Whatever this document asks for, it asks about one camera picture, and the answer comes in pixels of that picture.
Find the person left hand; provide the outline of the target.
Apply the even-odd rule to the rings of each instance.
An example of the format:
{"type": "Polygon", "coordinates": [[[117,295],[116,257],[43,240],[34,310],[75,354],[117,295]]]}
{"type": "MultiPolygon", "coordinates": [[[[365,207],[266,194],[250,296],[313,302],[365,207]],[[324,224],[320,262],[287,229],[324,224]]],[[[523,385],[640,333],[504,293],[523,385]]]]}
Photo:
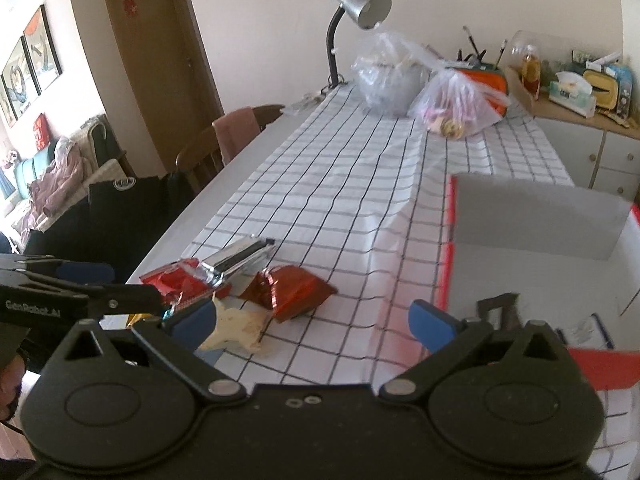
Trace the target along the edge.
{"type": "Polygon", "coordinates": [[[2,422],[8,422],[17,410],[25,373],[26,364],[19,353],[1,371],[0,420],[2,422]]]}

